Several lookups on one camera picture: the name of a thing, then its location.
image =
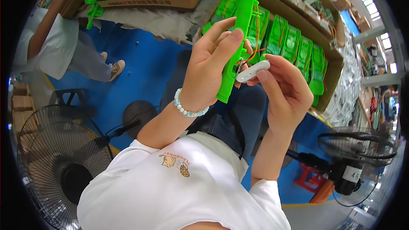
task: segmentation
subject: yellow floor line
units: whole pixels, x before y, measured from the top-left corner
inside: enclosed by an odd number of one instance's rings
[[[295,203],[295,204],[281,204],[282,208],[295,208],[295,207],[307,207],[307,206],[316,206],[316,205],[321,205],[321,204],[325,204],[325,203],[332,203],[335,202],[335,200],[330,200],[330,201],[326,201],[323,203]]]
[[[50,82],[50,80],[48,79],[47,75],[44,72],[41,72],[44,76],[45,82],[48,84],[48,86],[50,87],[50,89],[52,91],[55,91],[55,88],[53,86],[53,84]]]

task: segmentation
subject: cat print graphic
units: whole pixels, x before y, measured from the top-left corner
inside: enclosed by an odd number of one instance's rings
[[[189,167],[187,166],[187,164],[185,162],[183,162],[181,159],[173,157],[173,156],[166,156],[166,155],[159,155],[159,157],[163,157],[163,166],[166,166],[168,168],[175,166],[176,163],[176,167],[179,168],[180,173],[182,174],[182,176],[184,177],[189,177],[190,173],[188,171]]]

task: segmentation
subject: wrist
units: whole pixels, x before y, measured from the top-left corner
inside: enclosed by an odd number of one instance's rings
[[[269,135],[270,137],[273,137],[275,141],[291,141],[292,135],[294,134],[294,131],[288,130],[288,129],[271,129],[271,127],[268,127],[266,135]]]
[[[195,103],[192,103],[193,98],[191,98],[190,95],[185,93],[183,89],[180,92],[179,100],[180,100],[180,104],[182,105],[182,107],[187,111],[191,111],[195,113],[195,112],[199,112],[200,110],[204,110],[206,108],[206,106],[197,105]]]

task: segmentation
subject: stacked cardboard boxes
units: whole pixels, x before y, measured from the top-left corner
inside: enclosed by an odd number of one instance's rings
[[[334,2],[335,8],[338,11],[348,10],[351,8],[351,1],[350,0],[337,0]]]

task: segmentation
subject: brown shoe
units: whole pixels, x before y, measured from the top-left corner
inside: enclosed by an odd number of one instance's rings
[[[108,58],[108,53],[107,52],[102,52],[101,56],[104,59],[104,62],[106,62],[106,59]]]
[[[124,69],[125,61],[123,59],[117,61],[114,65],[112,65],[111,78],[108,80],[108,82],[114,80],[117,75],[121,74]]]

